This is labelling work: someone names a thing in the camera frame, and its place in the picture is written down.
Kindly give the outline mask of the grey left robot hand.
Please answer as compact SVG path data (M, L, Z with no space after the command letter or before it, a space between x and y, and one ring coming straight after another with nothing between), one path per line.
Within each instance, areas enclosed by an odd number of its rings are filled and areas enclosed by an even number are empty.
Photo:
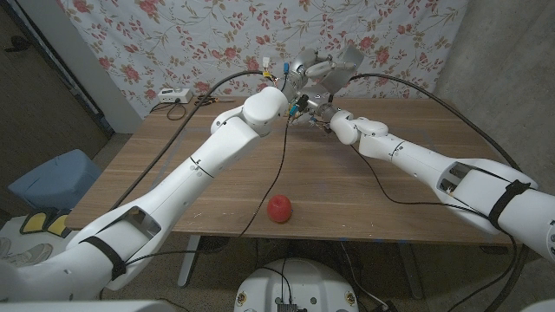
M284 81L279 83L281 92L292 104L303 94L334 94L339 91L360 64L345 59L342 52L336 59L320 57L314 49L307 49L290 64Z

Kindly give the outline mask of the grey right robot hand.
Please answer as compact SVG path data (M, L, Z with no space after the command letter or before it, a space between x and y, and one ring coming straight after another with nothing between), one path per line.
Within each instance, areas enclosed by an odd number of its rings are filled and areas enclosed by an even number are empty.
M332 101L334 95L303 94L290 104L289 126L308 124L330 133L330 120L337 112Z

